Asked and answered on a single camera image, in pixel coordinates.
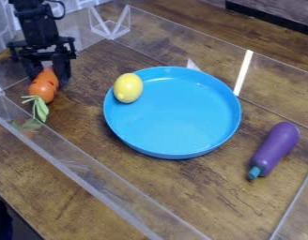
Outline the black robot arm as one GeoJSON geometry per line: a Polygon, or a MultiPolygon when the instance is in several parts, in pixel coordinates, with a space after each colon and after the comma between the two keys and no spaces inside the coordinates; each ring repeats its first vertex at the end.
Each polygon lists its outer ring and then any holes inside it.
{"type": "Polygon", "coordinates": [[[52,6],[45,2],[57,3],[67,9],[61,0],[9,0],[25,39],[11,41],[8,48],[11,59],[21,62],[31,80],[43,72],[43,62],[51,61],[59,84],[64,86],[72,77],[71,60],[77,57],[75,38],[61,37],[57,30],[56,21],[67,12],[55,16],[52,6]]]}

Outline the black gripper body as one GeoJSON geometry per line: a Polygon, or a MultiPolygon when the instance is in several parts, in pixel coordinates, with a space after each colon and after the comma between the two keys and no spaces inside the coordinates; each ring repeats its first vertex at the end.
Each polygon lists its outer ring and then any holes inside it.
{"type": "Polygon", "coordinates": [[[60,37],[49,45],[29,45],[25,40],[12,41],[8,43],[11,49],[11,59],[20,61],[24,59],[37,61],[51,61],[55,58],[60,58],[64,61],[76,58],[73,37],[60,37]]]}

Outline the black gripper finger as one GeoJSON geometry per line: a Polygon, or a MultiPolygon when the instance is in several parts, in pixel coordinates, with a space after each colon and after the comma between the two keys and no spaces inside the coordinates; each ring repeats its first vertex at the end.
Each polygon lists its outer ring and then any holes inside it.
{"type": "Polygon", "coordinates": [[[52,68],[59,80],[59,85],[65,86],[72,76],[71,59],[63,53],[52,56],[52,68]]]}
{"type": "Polygon", "coordinates": [[[39,60],[33,60],[28,58],[24,58],[21,62],[23,62],[24,70],[28,73],[31,80],[33,80],[44,69],[43,64],[39,60]]]}

